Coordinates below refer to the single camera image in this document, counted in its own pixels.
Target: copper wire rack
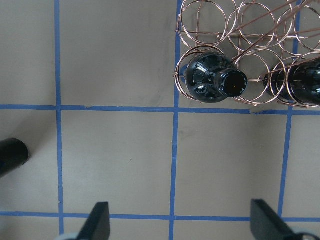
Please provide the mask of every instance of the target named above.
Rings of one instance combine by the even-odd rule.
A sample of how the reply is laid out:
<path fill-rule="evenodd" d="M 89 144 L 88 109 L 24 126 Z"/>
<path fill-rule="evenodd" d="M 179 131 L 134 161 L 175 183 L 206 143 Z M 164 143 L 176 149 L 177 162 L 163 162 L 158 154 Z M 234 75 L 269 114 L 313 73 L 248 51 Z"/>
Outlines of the copper wire rack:
<path fill-rule="evenodd" d="M 279 0 L 276 5 L 274 1 L 265 2 L 182 2 L 176 31 L 187 50 L 177 63 L 174 74 L 175 84 L 182 95 L 198 101 L 186 90 L 183 76 L 190 59 L 206 52 L 220 52 L 232 59 L 241 71 L 246 72 L 248 65 L 260 66 L 246 72 L 248 87 L 251 86 L 247 90 L 249 95 L 234 97 L 237 102 L 258 106 L 277 101 L 300 108 L 318 107 L 295 98 L 288 76 L 292 67 L 320 59 L 320 1 Z M 274 92 L 270 84 L 272 75 L 278 71 L 283 71 L 285 79 Z M 290 100 L 281 97 L 284 88 Z"/>

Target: black cylindrical object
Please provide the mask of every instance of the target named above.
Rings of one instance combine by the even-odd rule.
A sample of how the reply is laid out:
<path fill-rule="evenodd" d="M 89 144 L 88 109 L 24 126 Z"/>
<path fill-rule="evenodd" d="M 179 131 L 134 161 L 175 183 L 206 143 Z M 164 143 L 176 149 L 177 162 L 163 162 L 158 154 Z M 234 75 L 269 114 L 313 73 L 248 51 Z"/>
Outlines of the black cylindrical object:
<path fill-rule="evenodd" d="M 204 103 L 240 96 L 248 84 L 247 76 L 219 52 L 206 52 L 193 58 L 184 78 L 190 94 Z"/>
<path fill-rule="evenodd" d="M 284 83 L 284 71 L 278 71 L 272 74 L 270 87 L 267 92 L 277 94 Z M 264 86 L 267 86 L 268 75 L 264 78 Z M 320 60 L 313 60 L 291 67 L 288 73 L 288 86 L 283 88 L 280 96 L 287 100 L 295 100 L 296 102 L 308 105 L 320 105 Z"/>
<path fill-rule="evenodd" d="M 25 164 L 29 157 L 27 146 L 15 138 L 0 141 L 0 178 Z"/>

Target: floor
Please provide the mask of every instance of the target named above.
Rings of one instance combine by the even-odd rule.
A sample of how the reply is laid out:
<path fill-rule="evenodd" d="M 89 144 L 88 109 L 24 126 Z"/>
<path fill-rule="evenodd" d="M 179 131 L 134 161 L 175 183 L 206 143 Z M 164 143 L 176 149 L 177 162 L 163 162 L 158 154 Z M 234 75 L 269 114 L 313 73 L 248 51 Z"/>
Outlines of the floor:
<path fill-rule="evenodd" d="M 0 240 L 78 232 L 100 201 L 111 240 L 253 240 L 252 198 L 320 235 L 320 108 L 179 95 L 180 0 L 0 2 L 0 139 L 31 153 Z"/>

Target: bottle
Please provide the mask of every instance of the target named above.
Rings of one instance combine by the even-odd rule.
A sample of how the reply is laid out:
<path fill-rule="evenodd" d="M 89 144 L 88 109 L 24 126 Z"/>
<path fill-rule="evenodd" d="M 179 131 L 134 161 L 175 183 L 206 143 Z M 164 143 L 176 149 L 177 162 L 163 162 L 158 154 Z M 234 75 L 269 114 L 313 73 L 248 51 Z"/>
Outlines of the bottle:
<path fill-rule="evenodd" d="M 277 94 L 284 83 L 284 71 L 278 71 L 272 74 L 271 82 L 267 92 Z M 268 75 L 265 76 L 263 85 L 268 84 Z M 305 62 L 291 67 L 288 75 L 288 86 L 292 99 L 285 86 L 280 96 L 286 100 L 295 100 L 296 102 L 307 105 L 320 105 L 320 59 Z"/>
<path fill-rule="evenodd" d="M 0 141 L 0 178 L 25 164 L 28 157 L 29 151 L 22 141 L 15 138 Z"/>
<path fill-rule="evenodd" d="M 206 52 L 193 58 L 184 79 L 190 94 L 204 103 L 240 96 L 248 85 L 247 76 L 219 52 Z"/>

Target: bottle neck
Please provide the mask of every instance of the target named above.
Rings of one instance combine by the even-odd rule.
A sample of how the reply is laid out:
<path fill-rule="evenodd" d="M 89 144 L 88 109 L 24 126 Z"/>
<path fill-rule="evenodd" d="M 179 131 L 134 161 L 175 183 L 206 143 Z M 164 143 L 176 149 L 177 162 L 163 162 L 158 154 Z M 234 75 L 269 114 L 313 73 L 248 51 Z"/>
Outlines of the bottle neck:
<path fill-rule="evenodd" d="M 233 98 L 244 93 L 248 85 L 248 79 L 238 69 L 226 68 L 216 73 L 214 85 L 221 95 Z"/>

